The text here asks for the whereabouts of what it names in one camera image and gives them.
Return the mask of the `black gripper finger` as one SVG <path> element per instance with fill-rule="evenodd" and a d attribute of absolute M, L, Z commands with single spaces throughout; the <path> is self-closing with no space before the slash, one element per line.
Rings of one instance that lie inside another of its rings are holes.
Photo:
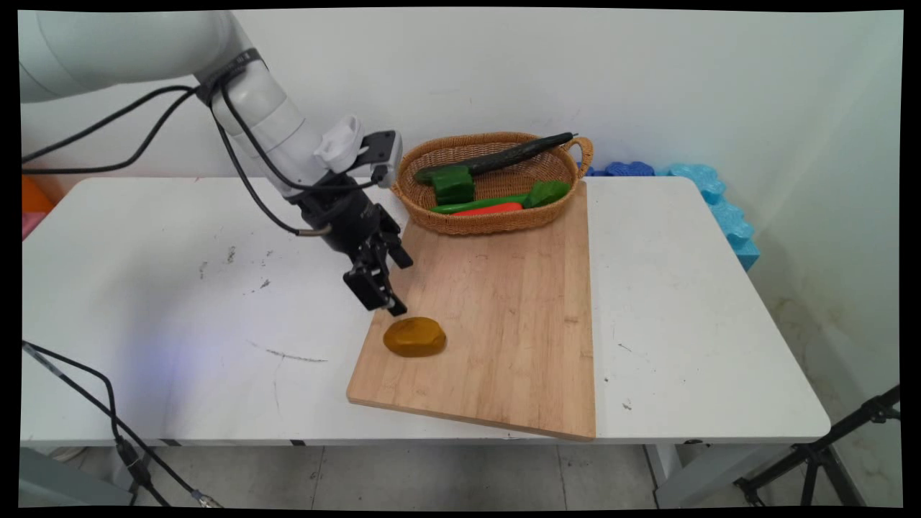
<path fill-rule="evenodd" d="M 352 254 L 352 268 L 342 278 L 369 311 L 385 309 L 392 316 L 401 316 L 407 309 L 389 282 L 388 258 L 381 240 L 368 240 Z"/>
<path fill-rule="evenodd" d="M 411 268 L 414 262 L 412 262 L 412 257 L 406 252 L 404 243 L 401 241 L 401 227 L 392 219 L 392 216 L 389 215 L 388 211 L 385 210 L 381 204 L 378 205 L 378 212 L 378 236 L 383 243 L 387 255 L 391 257 L 398 268 Z"/>

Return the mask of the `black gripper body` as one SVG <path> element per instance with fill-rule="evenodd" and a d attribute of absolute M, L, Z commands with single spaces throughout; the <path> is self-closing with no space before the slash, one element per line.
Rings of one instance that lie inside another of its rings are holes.
<path fill-rule="evenodd" d="M 329 227 L 322 239 L 343 255 L 356 255 L 381 230 L 382 207 L 355 180 L 321 180 L 291 196 L 291 204 L 313 230 Z"/>

